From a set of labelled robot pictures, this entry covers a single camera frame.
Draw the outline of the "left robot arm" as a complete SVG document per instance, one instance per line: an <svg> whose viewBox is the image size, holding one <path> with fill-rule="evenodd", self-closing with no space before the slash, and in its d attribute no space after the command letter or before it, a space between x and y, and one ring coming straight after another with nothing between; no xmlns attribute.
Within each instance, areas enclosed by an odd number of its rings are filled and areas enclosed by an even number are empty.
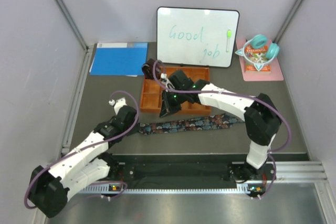
<svg viewBox="0 0 336 224"><path fill-rule="evenodd" d="M27 198L48 218L57 216L75 194L90 184L117 178L119 168L107 150L131 132L137 123L137 111L128 105L114 111L115 116L99 123L59 163L32 171Z"/></svg>

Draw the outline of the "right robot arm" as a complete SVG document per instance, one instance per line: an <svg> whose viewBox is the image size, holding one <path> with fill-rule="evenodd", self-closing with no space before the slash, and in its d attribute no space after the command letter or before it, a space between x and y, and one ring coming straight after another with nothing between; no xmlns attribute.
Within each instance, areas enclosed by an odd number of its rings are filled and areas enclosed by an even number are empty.
<svg viewBox="0 0 336 224"><path fill-rule="evenodd" d="M239 97L236 93L217 87L209 81L199 79L194 82L182 70L170 76L160 74L162 105L160 117L179 112L185 102L211 106L225 111L245 122L250 139L246 157L245 174L252 180L264 174L264 167L270 146L281 126L281 120L269 96L260 94L254 98Z"/></svg>

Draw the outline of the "navy floral tie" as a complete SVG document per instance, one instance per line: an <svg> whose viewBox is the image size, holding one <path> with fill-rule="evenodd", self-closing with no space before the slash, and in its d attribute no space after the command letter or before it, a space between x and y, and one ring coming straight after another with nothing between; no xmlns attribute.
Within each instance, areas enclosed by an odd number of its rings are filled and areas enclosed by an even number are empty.
<svg viewBox="0 0 336 224"><path fill-rule="evenodd" d="M176 121L139 123L136 127L136 132L142 135L152 135L188 131L222 130L229 129L233 124L243 122L242 119L223 113Z"/></svg>

